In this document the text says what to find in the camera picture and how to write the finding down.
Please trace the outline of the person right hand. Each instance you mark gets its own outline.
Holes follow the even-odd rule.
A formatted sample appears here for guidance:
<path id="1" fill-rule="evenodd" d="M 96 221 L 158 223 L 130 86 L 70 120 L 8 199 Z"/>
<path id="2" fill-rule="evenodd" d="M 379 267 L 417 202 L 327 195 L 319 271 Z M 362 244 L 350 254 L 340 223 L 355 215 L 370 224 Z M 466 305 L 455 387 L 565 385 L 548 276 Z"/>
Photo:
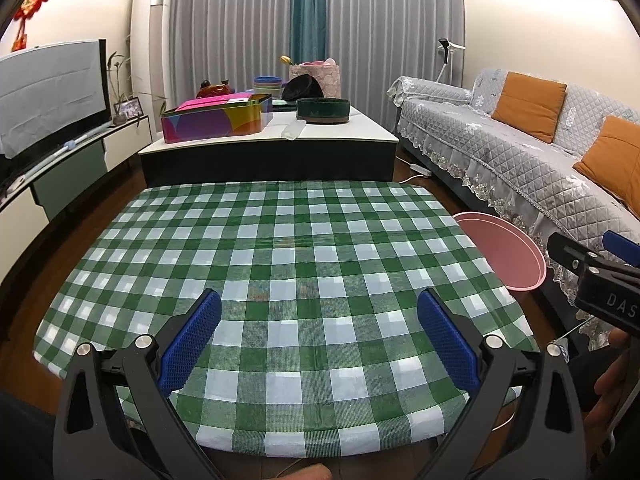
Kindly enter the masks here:
<path id="1" fill-rule="evenodd" d="M 594 385 L 597 403 L 584 420 L 587 455 L 594 478 L 614 476 L 627 467 L 638 463 L 634 454 L 639 452 L 639 400 L 628 408 L 613 431 L 615 446 L 608 452 L 605 447 L 612 443 L 608 427 L 612 425 L 618 404 L 623 397 L 624 383 L 629 363 L 630 336 L 613 328 L 608 335 L 608 350 L 620 350 L 620 355 L 598 378 Z"/>

